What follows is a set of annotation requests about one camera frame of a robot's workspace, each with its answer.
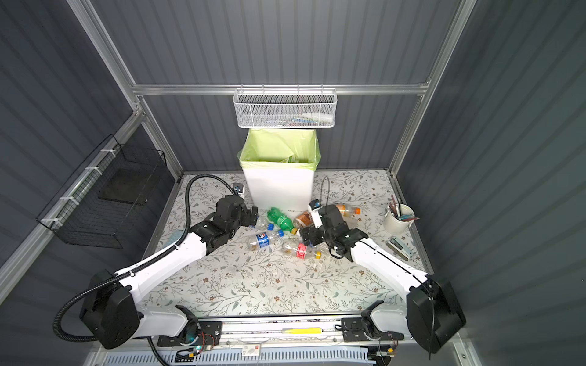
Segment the orange label bottle top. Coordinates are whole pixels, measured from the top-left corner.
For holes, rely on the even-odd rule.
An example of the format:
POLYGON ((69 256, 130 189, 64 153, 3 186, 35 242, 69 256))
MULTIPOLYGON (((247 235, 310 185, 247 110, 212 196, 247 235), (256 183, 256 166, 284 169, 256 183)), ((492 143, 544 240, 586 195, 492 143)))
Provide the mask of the orange label bottle top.
POLYGON ((335 206, 343 217, 351 217, 361 214, 361 209, 359 207, 354 207, 349 204, 335 204, 335 206))

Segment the brown cola bottle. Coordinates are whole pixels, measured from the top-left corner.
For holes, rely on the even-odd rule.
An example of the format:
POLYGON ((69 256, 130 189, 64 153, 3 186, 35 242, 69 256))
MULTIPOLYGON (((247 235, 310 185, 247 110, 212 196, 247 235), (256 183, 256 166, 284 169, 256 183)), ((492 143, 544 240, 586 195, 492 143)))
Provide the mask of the brown cola bottle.
POLYGON ((308 211, 305 211, 305 212, 299 214, 293 220, 293 224, 294 224, 295 228, 297 228, 299 230, 302 228, 311 226, 311 224, 313 224, 311 214, 308 211))

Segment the pink label bottle yellow cap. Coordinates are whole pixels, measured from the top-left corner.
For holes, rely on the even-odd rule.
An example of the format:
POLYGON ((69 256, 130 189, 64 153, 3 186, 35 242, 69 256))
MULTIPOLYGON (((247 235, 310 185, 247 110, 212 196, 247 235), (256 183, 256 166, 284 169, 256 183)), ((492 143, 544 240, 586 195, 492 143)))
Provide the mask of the pink label bottle yellow cap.
POLYGON ((322 257, 320 250, 296 241, 284 242, 282 244, 282 251, 298 259, 321 259, 322 257))

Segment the pepsi bottle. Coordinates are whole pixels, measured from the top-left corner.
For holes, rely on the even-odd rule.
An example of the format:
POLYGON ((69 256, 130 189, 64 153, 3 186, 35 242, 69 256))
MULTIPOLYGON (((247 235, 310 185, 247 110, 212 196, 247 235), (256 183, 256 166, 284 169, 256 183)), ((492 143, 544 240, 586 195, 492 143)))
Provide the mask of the pepsi bottle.
POLYGON ((276 244, 283 236, 285 236, 285 233, 282 230, 264 231, 246 236, 246 241, 248 247, 256 251, 276 244))

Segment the green bottle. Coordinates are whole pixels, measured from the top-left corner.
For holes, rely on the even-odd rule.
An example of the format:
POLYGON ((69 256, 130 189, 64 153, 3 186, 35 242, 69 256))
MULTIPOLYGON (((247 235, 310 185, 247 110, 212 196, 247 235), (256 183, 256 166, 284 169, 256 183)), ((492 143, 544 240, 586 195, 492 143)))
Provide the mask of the green bottle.
POLYGON ((283 231, 288 231, 290 233, 296 233, 297 231, 293 221, 276 207, 271 207, 268 210, 267 218, 272 224, 275 224, 283 231))

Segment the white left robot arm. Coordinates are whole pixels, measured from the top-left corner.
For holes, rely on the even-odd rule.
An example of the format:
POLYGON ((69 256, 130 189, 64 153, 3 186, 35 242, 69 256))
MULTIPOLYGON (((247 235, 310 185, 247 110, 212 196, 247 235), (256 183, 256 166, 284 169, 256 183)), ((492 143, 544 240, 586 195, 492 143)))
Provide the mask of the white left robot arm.
POLYGON ((205 341, 198 318, 181 305, 148 307, 143 299, 180 269, 209 256, 227 244, 241 227, 256 224, 258 208, 248 207, 235 187, 216 175, 192 178, 185 191, 186 227, 177 241, 146 259, 115 273, 95 274, 88 289, 68 300, 56 313, 52 330, 69 343, 100 343, 115 349, 131 339, 178 338, 181 345, 205 341), (189 207, 192 186, 213 179, 229 190, 219 199, 215 211, 193 224, 189 207))

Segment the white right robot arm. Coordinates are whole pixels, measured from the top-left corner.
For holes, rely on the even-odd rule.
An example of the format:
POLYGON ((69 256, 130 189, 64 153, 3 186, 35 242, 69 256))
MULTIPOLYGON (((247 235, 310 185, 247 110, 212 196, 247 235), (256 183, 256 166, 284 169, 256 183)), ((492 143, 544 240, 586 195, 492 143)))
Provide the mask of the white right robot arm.
POLYGON ((358 228, 349 228, 333 204, 310 201, 312 223, 301 230, 304 244, 326 244, 334 259, 346 259, 383 280, 401 305, 377 301, 361 312, 357 325, 345 325, 346 341, 411 337, 429 355, 437 353, 466 324, 452 285, 396 259, 358 228))

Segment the white plastic trash bin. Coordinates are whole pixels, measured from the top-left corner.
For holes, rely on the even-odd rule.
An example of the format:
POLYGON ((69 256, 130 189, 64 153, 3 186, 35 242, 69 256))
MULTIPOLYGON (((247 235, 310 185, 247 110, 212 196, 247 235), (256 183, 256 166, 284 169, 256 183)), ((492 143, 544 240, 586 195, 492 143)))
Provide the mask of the white plastic trash bin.
POLYGON ((308 163, 241 163, 253 203, 261 209, 305 210, 311 201, 315 168, 308 163))

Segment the green bin liner bag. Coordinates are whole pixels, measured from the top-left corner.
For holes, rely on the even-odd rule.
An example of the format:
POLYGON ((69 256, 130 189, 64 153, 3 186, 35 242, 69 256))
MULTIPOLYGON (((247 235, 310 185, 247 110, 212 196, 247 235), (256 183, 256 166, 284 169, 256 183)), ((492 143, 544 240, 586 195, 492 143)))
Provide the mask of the green bin liner bag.
POLYGON ((307 169, 321 161, 316 130, 250 129, 237 154, 243 169, 307 169))

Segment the white cup with pens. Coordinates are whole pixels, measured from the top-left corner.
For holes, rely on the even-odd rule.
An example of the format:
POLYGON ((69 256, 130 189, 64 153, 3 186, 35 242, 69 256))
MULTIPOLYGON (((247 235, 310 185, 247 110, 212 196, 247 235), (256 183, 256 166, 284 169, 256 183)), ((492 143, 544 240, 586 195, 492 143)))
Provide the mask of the white cup with pens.
POLYGON ((419 217, 406 204, 393 197, 387 206, 383 228, 392 236, 401 236, 419 217))

